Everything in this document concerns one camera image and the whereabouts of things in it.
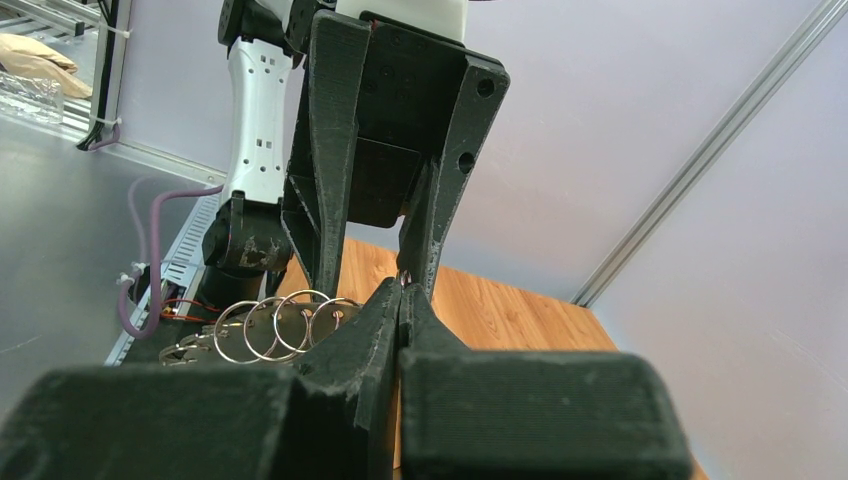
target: clear plastic wrap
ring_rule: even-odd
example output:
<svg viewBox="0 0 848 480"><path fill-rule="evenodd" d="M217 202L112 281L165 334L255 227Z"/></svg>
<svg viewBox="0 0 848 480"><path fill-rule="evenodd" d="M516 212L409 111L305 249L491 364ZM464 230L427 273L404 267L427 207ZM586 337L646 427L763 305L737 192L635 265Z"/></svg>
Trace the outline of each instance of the clear plastic wrap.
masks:
<svg viewBox="0 0 848 480"><path fill-rule="evenodd" d="M0 71L0 112L39 123L62 123L65 96L56 80Z"/></svg>

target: beige cloth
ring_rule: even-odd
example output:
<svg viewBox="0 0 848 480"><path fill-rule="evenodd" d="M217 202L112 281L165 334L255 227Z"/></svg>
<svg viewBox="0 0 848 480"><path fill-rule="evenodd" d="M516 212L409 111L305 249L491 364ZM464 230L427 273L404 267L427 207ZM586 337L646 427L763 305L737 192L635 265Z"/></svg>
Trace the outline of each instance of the beige cloth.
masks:
<svg viewBox="0 0 848 480"><path fill-rule="evenodd" d="M91 87L73 76L77 65L34 38L0 33L0 64L12 75L56 80L69 97L91 96Z"/></svg>

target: wooden table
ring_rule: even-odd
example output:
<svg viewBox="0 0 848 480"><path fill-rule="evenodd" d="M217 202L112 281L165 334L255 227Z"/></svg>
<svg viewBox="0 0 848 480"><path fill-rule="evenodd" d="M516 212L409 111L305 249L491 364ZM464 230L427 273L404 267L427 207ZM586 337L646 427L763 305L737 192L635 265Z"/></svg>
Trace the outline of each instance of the wooden table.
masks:
<svg viewBox="0 0 848 480"><path fill-rule="evenodd" d="M395 252L350 239L344 252L341 297L365 302L384 278L397 273ZM293 260L279 292L303 288L306 278ZM475 349L616 350L591 311L452 268L439 270L433 307L439 319ZM708 480L700 468L694 479Z"/></svg>

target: black cable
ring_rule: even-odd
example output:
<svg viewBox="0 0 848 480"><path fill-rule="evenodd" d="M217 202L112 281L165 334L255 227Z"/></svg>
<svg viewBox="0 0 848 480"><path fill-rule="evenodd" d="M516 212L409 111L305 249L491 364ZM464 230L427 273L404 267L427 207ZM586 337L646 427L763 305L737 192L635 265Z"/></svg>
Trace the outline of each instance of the black cable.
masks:
<svg viewBox="0 0 848 480"><path fill-rule="evenodd" d="M115 28L118 20L117 13L120 0L112 0L112 8L109 8L104 0L97 0L97 3L100 5L100 13L103 15L106 25L110 28ZM115 12L115 18L112 18L112 12ZM103 70L100 72L100 91L98 92L100 103L97 107L97 118L104 118L106 116L106 104L109 97L109 79L112 76L112 57L115 54L115 39L115 32L107 30L106 52L103 60ZM102 121L95 121L88 135L77 143L77 148L87 152L91 145L103 138L103 129L105 127L106 125Z"/></svg>

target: white zip tie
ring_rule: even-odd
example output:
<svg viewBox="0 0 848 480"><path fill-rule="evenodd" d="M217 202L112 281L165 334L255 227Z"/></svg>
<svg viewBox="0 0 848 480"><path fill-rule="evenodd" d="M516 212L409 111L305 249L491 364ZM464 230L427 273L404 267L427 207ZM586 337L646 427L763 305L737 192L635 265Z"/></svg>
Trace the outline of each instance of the white zip tie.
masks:
<svg viewBox="0 0 848 480"><path fill-rule="evenodd" d="M121 272L121 276L118 278L118 281L115 282L116 285L123 285L124 282L130 282L130 285L135 283L135 279L131 276L127 275L124 272Z"/></svg>
<svg viewBox="0 0 848 480"><path fill-rule="evenodd" d="M94 115L90 115L89 118L91 118L95 122L100 122L100 123L102 123L106 126L109 126L109 127L114 126L116 123L117 124L123 124L124 123L124 121L121 119L121 117L118 117L115 120L104 120L102 118L97 118Z"/></svg>
<svg viewBox="0 0 848 480"><path fill-rule="evenodd" d="M106 23L103 23L103 22L100 22L100 28L105 28L106 30L109 30L110 32L115 32L116 35L120 35L124 38L130 38L130 34L132 33L132 29L118 30L117 28L112 28L112 27L110 27L109 25L107 25Z"/></svg>

